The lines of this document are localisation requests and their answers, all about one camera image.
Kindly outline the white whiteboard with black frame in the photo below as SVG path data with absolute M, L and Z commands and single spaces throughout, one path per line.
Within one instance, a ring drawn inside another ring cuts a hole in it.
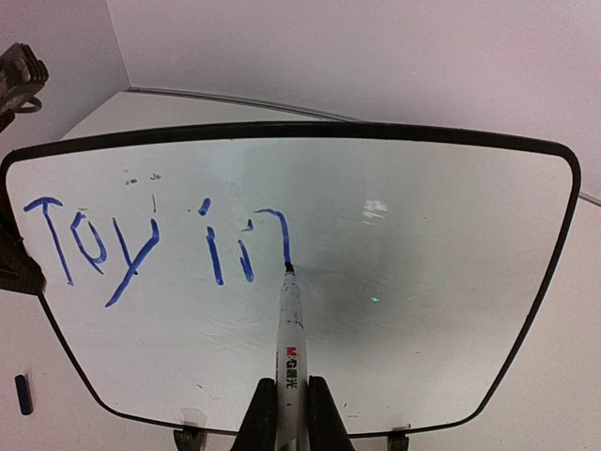
M 581 174 L 568 147 L 376 122 L 239 122 L 21 148 L 1 207 L 99 404 L 237 432 L 276 379 L 285 264 L 308 378 L 348 432 L 451 427 L 513 362 L 555 272 Z

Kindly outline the blue whiteboard marker pen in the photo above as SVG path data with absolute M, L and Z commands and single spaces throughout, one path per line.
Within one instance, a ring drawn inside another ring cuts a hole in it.
M 301 291 L 294 267 L 285 264 L 276 336 L 278 450 L 308 450 L 308 356 Z

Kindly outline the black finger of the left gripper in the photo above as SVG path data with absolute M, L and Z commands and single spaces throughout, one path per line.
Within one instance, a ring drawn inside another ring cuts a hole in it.
M 39 264 L 27 253 L 14 218 L 1 207 L 1 289 L 38 296 L 46 288 Z

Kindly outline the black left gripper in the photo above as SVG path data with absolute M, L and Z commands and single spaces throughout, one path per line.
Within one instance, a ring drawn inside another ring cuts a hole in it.
M 17 115 L 42 109 L 38 93 L 49 78 L 46 65 L 29 45 L 15 42 L 1 54 L 1 132 Z

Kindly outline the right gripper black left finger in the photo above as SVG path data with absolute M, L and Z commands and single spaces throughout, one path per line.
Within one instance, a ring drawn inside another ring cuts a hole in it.
M 238 450 L 273 451 L 277 430 L 277 389 L 270 378 L 261 379 L 254 391 L 237 435 Z

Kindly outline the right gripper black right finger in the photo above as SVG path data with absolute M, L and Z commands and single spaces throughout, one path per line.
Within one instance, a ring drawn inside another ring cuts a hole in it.
M 310 376 L 308 385 L 307 427 L 311 451 L 347 451 L 353 449 L 346 427 L 321 376 Z

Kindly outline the blue marker cap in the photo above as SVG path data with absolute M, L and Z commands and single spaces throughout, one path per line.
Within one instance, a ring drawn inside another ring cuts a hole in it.
M 23 416 L 28 416 L 34 410 L 28 379 L 24 374 L 19 374 L 14 378 L 14 380 L 20 412 Z

